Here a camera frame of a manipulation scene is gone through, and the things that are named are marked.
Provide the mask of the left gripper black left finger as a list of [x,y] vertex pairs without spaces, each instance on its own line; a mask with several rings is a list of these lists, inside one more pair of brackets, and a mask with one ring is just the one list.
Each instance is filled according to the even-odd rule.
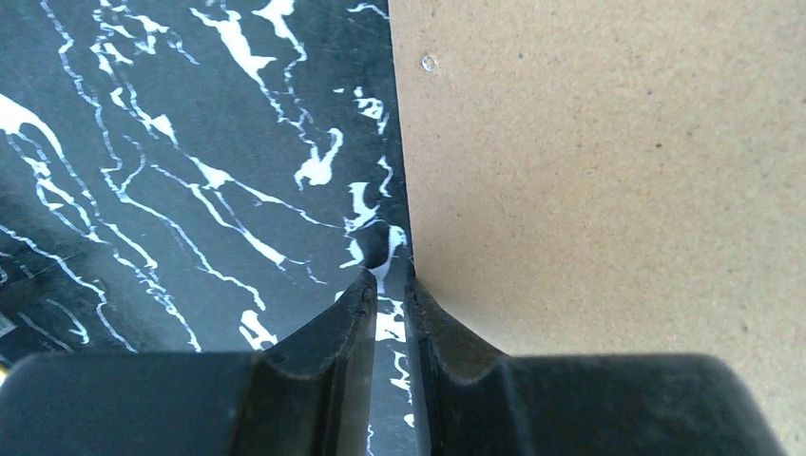
[[250,352],[47,353],[1,388],[5,455],[361,455],[377,290]]

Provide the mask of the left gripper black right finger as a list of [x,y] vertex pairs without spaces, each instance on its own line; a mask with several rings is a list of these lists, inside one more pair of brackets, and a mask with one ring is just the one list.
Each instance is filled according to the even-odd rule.
[[421,455],[780,455],[750,391],[693,354],[512,356],[406,286]]

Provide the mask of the brown cardboard backing board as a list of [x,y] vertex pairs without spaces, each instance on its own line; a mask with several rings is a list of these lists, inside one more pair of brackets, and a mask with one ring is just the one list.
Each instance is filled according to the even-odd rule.
[[805,451],[805,5],[393,1],[416,274],[509,353],[705,352]]

